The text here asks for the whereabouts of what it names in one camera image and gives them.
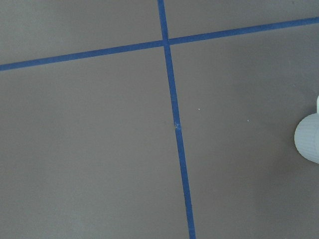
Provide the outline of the white ribbed HOME mug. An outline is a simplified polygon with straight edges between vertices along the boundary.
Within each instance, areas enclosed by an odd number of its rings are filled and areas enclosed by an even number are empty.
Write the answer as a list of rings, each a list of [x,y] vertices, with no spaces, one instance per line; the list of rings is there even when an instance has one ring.
[[[319,163],[319,98],[317,112],[302,119],[294,133],[294,143],[299,154],[305,159]]]

